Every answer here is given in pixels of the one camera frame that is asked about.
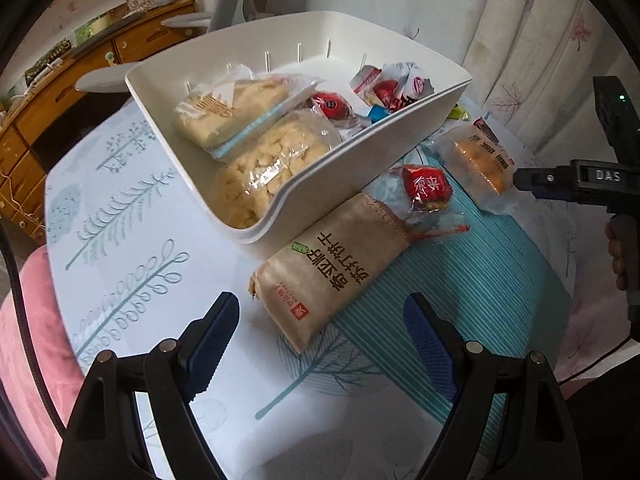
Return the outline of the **person's right hand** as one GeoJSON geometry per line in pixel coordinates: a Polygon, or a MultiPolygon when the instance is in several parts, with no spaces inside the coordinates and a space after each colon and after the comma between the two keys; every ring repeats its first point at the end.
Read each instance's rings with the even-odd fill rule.
{"type": "Polygon", "coordinates": [[[608,253],[616,275],[616,286],[626,292],[628,304],[639,304],[639,232],[638,221],[616,214],[605,227],[608,253]]]}

